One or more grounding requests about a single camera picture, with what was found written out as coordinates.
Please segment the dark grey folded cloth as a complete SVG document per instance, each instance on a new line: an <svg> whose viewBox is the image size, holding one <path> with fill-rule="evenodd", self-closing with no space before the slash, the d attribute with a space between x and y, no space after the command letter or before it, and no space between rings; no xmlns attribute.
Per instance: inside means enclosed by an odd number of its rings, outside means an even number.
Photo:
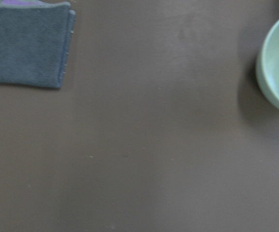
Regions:
<svg viewBox="0 0 279 232"><path fill-rule="evenodd" d="M0 0L0 84L60 88L75 16L67 1Z"/></svg>

